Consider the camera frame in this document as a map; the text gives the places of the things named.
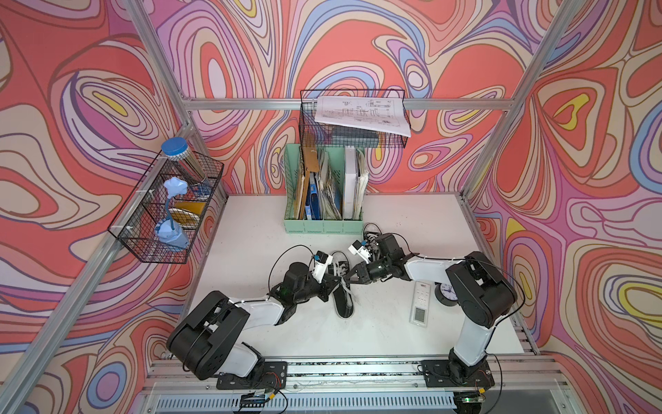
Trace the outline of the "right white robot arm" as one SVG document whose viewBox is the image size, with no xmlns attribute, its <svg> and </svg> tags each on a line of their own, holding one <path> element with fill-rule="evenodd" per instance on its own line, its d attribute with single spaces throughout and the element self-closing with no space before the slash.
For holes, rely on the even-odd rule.
<svg viewBox="0 0 662 414">
<path fill-rule="evenodd" d="M 374 256 L 365 241 L 354 241 L 348 251 L 360 263 L 345 276 L 346 283 L 368 285 L 376 281 L 402 279 L 429 282 L 452 288 L 455 303 L 465 314 L 460 337 L 451 349 L 449 366 L 467 375 L 485 362 L 486 350 L 498 323 L 509 316 L 517 301 L 512 284 L 497 266 L 479 251 L 462 258 L 441 259 L 405 253 L 396 235 L 382 234 L 374 239 L 379 254 Z"/>
</svg>

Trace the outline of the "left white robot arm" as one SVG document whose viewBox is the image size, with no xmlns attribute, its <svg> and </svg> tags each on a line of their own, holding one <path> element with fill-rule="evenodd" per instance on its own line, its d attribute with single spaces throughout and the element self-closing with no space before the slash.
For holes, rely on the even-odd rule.
<svg viewBox="0 0 662 414">
<path fill-rule="evenodd" d="M 265 359 L 240 341 L 241 333 L 284 324 L 312 298 L 323 302 L 332 298 L 340 317 L 353 315 L 348 283 L 331 262 L 314 260 L 314 267 L 294 262 L 264 298 L 229 298 L 219 291 L 207 294 L 170 334 L 167 350 L 200 380 L 224 374 L 256 381 L 265 374 Z"/>
</svg>

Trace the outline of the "black sneaker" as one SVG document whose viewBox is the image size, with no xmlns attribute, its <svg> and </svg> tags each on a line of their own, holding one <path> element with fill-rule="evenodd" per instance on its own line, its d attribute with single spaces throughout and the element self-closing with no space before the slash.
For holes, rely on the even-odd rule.
<svg viewBox="0 0 662 414">
<path fill-rule="evenodd" d="M 374 223 L 366 223 L 363 228 L 363 237 L 367 244 L 375 243 L 376 239 L 382 236 L 383 232 Z"/>
<path fill-rule="evenodd" d="M 336 312 L 340 318 L 349 319 L 354 312 L 353 294 L 347 280 L 350 263 L 348 257 L 339 250 L 334 251 L 331 258 L 332 274 L 340 280 L 339 286 L 333 291 Z"/>
</svg>

